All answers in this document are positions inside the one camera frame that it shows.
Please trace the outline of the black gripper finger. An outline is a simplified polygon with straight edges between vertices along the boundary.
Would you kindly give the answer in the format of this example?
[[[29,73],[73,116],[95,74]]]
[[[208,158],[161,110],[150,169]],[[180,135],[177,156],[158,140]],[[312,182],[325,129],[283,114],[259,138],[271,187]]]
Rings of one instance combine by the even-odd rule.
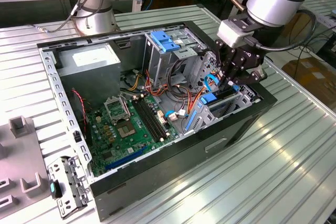
[[[228,83],[228,63],[226,62],[227,49],[228,46],[222,40],[215,40],[216,62],[222,73],[218,84],[219,90],[225,90]]]
[[[266,72],[261,66],[259,66],[256,68],[252,68],[251,72],[247,72],[246,70],[238,71],[236,75],[231,80],[229,80],[228,85],[232,86],[235,90],[237,90],[238,87],[259,83],[266,78]]]

